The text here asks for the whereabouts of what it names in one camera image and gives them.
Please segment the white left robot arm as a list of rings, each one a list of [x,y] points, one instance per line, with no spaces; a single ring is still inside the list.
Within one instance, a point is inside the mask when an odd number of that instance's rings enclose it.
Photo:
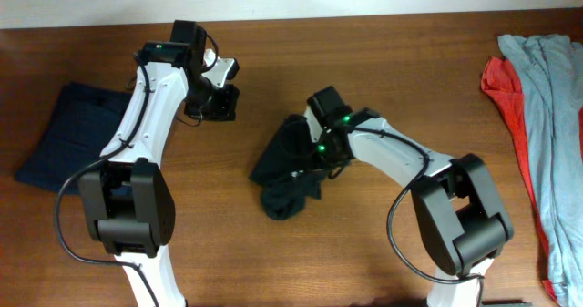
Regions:
[[[169,256],[176,209],[161,160],[180,108],[202,122],[232,121],[234,58],[204,46],[148,42],[137,82],[100,162],[78,181],[89,234],[121,265],[140,306],[185,306]]]

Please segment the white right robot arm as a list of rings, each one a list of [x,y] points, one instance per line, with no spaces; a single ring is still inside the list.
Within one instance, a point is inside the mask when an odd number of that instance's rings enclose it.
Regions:
[[[338,138],[352,159],[368,163],[402,186],[387,215],[389,242],[399,259],[393,221],[411,197],[424,248],[436,265],[434,275],[405,265],[434,287],[428,306],[480,306],[485,273],[514,236],[514,227],[481,158],[456,159],[435,152],[393,128],[371,109],[324,116],[312,107],[303,115],[317,151],[331,151]]]

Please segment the black Nike t-shirt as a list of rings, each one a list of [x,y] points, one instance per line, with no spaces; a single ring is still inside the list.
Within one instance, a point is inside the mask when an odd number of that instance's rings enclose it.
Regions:
[[[285,118],[250,174],[261,187],[263,211],[273,220],[287,220],[304,207],[308,198],[322,197],[326,176],[315,155],[306,117]]]

